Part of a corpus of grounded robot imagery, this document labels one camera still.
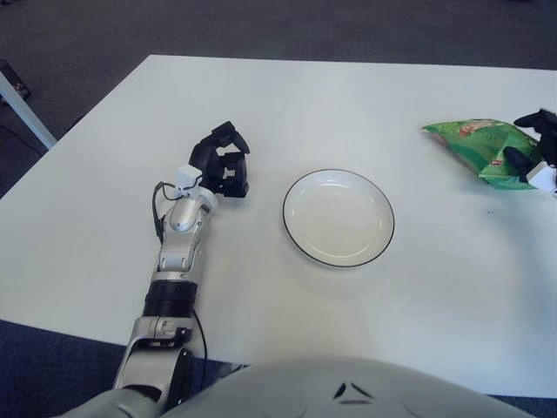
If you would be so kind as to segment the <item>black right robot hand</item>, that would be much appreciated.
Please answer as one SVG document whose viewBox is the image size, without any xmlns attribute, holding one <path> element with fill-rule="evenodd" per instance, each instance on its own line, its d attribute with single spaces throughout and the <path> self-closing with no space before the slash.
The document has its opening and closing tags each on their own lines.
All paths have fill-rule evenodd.
<svg viewBox="0 0 557 418">
<path fill-rule="evenodd" d="M 524 128 L 533 128 L 540 134 L 537 148 L 542 159 L 550 166 L 556 167 L 556 114 L 539 109 L 513 122 L 514 125 Z M 517 171 L 521 182 L 527 182 L 527 174 L 534 169 L 534 163 L 523 152 L 507 146 L 503 150 L 508 163 Z"/>
</svg>

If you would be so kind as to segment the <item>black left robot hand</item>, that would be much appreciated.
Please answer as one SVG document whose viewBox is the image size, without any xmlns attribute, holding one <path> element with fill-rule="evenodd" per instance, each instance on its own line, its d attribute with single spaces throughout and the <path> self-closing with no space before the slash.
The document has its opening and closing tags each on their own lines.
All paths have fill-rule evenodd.
<svg viewBox="0 0 557 418">
<path fill-rule="evenodd" d="M 243 137 L 227 121 L 194 146 L 189 165 L 202 172 L 202 187 L 225 197 L 243 199 L 249 190 L 245 162 L 249 153 Z"/>
</svg>

